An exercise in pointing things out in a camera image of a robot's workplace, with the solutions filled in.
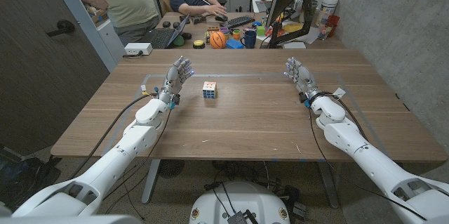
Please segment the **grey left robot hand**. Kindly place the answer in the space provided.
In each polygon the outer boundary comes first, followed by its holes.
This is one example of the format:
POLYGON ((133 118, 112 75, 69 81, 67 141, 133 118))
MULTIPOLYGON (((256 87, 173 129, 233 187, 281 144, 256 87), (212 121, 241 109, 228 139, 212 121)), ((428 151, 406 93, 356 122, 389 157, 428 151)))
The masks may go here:
POLYGON ((182 56, 168 69, 158 99, 168 104, 182 90, 182 85, 194 74, 190 59, 182 56))

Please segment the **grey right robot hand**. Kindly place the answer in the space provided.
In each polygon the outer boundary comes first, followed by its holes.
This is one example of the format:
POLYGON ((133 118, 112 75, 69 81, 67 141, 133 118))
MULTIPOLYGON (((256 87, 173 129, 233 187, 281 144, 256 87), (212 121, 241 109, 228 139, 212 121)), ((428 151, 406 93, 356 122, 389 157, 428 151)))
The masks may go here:
POLYGON ((296 89, 307 100, 312 101, 321 92, 313 74, 298 59, 291 57, 286 62, 287 71, 284 75, 293 80, 296 89))

